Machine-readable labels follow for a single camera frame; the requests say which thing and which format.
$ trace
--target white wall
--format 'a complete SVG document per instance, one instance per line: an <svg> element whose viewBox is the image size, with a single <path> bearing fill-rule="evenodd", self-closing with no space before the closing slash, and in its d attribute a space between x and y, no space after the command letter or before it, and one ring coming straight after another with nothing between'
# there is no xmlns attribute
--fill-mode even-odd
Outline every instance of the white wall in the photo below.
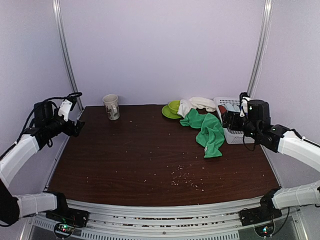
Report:
<svg viewBox="0 0 320 240"><path fill-rule="evenodd" d="M0 0L0 153L18 137L33 104L71 92L52 1ZM9 188L12 194L43 191L56 154L66 139L37 153ZM22 223L0 228L0 240L15 240Z"/></svg>
<svg viewBox="0 0 320 240"><path fill-rule="evenodd" d="M245 91L263 0L62 0L83 104L165 104Z"/></svg>
<svg viewBox="0 0 320 240"><path fill-rule="evenodd" d="M255 98L270 104L271 121L320 143L320 1L277 0ZM312 183L320 173L287 156L267 155L282 187ZM311 239L319 239L319 209L302 208Z"/></svg>

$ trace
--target green bowl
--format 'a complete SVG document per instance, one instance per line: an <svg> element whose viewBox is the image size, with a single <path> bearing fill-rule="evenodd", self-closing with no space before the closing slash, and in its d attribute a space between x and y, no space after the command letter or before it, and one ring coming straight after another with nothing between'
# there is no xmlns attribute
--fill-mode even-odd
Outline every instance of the green bowl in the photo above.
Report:
<svg viewBox="0 0 320 240"><path fill-rule="evenodd" d="M171 113L177 114L180 106L180 100L171 101L169 102L168 106Z"/></svg>

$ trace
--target dark wooden table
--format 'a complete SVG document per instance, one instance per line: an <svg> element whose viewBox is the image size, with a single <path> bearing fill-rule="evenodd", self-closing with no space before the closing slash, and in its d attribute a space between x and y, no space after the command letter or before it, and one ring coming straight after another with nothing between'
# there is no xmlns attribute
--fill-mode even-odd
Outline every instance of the dark wooden table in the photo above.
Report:
<svg viewBox="0 0 320 240"><path fill-rule="evenodd" d="M278 187L260 147L225 142L222 157L204 158L199 130L162 116L162 107L121 106L116 121L103 106L86 107L86 124L69 139L49 190L97 204L183 206L250 199Z"/></svg>

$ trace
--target green towel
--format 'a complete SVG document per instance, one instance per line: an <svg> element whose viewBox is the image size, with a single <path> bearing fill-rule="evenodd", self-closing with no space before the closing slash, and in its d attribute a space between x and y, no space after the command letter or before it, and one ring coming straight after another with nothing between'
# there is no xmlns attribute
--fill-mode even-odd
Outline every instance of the green towel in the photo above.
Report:
<svg viewBox="0 0 320 240"><path fill-rule="evenodd" d="M201 129L195 140L204 147L204 157L220 157L222 153L219 148L225 141L224 130L219 119L211 113L199 114L197 110L191 111L180 120L182 126L190 126L194 129Z"/></svg>

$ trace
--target white cloth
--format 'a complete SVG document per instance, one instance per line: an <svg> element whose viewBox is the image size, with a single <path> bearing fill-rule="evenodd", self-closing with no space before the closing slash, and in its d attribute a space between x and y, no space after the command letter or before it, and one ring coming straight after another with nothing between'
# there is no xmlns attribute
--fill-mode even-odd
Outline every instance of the white cloth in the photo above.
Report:
<svg viewBox="0 0 320 240"><path fill-rule="evenodd" d="M192 97L189 100L181 99L177 114L185 118L191 109L204 108L207 112L214 112L216 105L213 100L204 97Z"/></svg>

